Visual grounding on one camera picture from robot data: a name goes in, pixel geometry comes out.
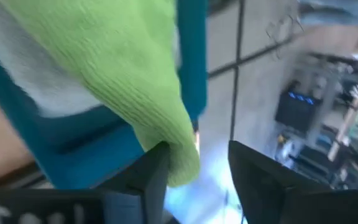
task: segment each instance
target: cloth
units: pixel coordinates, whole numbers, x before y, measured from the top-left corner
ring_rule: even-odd
[[[169,143],[169,186],[197,177],[199,155],[172,58],[174,1],[0,2],[56,62],[133,126],[145,151]]]
[[[358,25],[358,0],[300,0],[314,4],[315,11],[301,16],[304,24]]]
[[[172,50],[180,65],[178,31]],[[0,4],[0,64],[35,102],[39,115],[59,118],[100,106],[79,81],[62,69]]]

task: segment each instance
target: green knit fabric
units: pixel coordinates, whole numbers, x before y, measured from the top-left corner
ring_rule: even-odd
[[[169,186],[197,177],[199,155],[172,54],[174,0],[0,1],[62,67],[132,125],[145,151],[169,143]]]

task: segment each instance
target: blue led light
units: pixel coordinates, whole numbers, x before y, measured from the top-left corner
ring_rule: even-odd
[[[309,103],[309,104],[311,104],[311,105],[313,105],[314,103],[313,103],[313,100],[312,99],[310,99],[310,98],[307,98],[306,99],[306,101]]]

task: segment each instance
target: teal fabric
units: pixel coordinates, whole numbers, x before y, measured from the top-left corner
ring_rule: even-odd
[[[192,120],[206,106],[205,20],[206,1],[178,2],[179,77]],[[0,106],[58,189],[95,186],[144,154],[132,128],[104,108],[57,121],[37,117],[33,104],[0,67]]]

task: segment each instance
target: white fabric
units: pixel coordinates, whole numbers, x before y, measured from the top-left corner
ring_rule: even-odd
[[[175,31],[173,56],[180,64]],[[0,5],[0,64],[38,106],[39,114],[57,118],[83,113],[101,103],[62,69]]]

